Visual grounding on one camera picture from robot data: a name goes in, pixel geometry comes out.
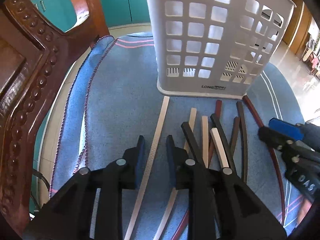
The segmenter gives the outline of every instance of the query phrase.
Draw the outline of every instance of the blue foam pad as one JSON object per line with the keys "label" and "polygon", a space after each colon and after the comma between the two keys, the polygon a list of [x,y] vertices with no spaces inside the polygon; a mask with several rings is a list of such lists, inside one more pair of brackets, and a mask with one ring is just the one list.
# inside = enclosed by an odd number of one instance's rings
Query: blue foam pad
{"label": "blue foam pad", "polygon": [[295,141],[301,141],[303,139],[303,134],[301,133],[300,129],[288,122],[284,122],[281,121],[279,119],[276,118],[272,118],[269,121],[269,127],[272,130],[275,130],[279,133],[282,133],[286,136],[291,137],[292,139],[294,139]]}

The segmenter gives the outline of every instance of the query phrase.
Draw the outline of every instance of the pink stripe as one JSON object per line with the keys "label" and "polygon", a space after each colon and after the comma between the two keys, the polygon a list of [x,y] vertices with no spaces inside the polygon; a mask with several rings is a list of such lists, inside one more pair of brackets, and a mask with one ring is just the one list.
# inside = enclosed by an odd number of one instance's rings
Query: pink stripe
{"label": "pink stripe", "polygon": [[141,42],[149,42],[149,41],[153,41],[153,40],[145,40],[145,41],[124,41],[124,40],[118,39],[118,41],[125,42],[125,43],[141,43]]}
{"label": "pink stripe", "polygon": [[295,210],[298,206],[300,206],[301,203],[302,203],[302,201],[300,201],[300,202],[299,202],[298,204],[296,204],[292,209],[290,209],[290,210],[287,212],[286,216],[287,216],[291,211]]}
{"label": "pink stripe", "polygon": [[291,204],[289,206],[287,206],[285,210],[287,210],[290,206],[292,206],[295,202],[297,202],[301,197],[302,197],[302,195],[300,195],[294,201],[292,201]]}
{"label": "pink stripe", "polygon": [[134,49],[134,48],[139,48],[139,47],[144,47],[144,46],[154,46],[154,44],[143,44],[143,45],[138,45],[138,46],[124,46],[122,44],[116,43],[116,45],[126,48],[126,49]]}

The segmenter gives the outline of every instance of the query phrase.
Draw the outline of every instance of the cabinet handle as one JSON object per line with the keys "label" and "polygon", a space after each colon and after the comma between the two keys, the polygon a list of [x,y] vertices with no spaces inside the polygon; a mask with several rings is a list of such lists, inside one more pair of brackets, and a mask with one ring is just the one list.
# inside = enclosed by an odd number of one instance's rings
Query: cabinet handle
{"label": "cabinet handle", "polygon": [[43,3],[42,0],[40,1],[40,4],[41,4],[41,7],[42,7],[43,11],[45,12],[46,10],[45,10],[44,3]]}

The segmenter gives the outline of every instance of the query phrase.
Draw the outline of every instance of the furniture in background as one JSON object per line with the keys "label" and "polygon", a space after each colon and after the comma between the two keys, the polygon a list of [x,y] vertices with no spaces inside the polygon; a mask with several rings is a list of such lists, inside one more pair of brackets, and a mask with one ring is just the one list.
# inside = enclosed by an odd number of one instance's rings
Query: furniture in background
{"label": "furniture in background", "polygon": [[71,0],[31,0],[36,8],[63,32],[71,29],[77,21]]}
{"label": "furniture in background", "polygon": [[101,3],[109,27],[150,22],[147,0],[101,0]]}
{"label": "furniture in background", "polygon": [[71,0],[76,25],[66,33],[30,0],[0,9],[0,212],[19,234],[29,222],[34,145],[69,67],[109,34],[100,0]]}

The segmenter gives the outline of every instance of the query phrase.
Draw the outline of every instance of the blue rug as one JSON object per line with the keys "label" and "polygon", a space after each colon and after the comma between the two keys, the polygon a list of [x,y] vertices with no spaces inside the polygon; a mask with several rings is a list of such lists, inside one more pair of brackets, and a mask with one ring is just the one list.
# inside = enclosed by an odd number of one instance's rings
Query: blue rug
{"label": "blue rug", "polygon": [[[156,88],[157,65],[150,33],[101,39],[79,69],[71,87],[60,133],[50,195],[53,195],[79,167],[100,169],[120,158],[127,148],[136,145],[139,135],[146,140],[143,169],[150,152],[163,95]],[[265,124],[273,117],[284,121],[304,122],[297,100],[280,71],[268,63],[250,87],[248,97]],[[173,135],[176,146],[183,148],[185,139],[180,128],[188,121],[190,109],[197,109],[194,134],[200,145],[202,115],[214,112],[214,98],[170,97],[156,158],[138,219],[131,239],[152,239],[164,214],[171,192],[165,140]],[[281,218],[281,202],[276,173],[258,127],[244,107],[248,133],[248,186],[270,211]],[[230,140],[236,100],[224,99],[221,123]],[[285,171],[280,154],[278,159]],[[241,176],[240,136],[234,156]],[[214,155],[212,169],[218,169]],[[284,179],[286,193],[285,229],[295,226],[299,192]],[[138,191],[123,191],[123,232],[127,230]],[[171,239],[188,207],[188,191],[181,190],[162,239]],[[187,231],[181,239],[187,239]]]}

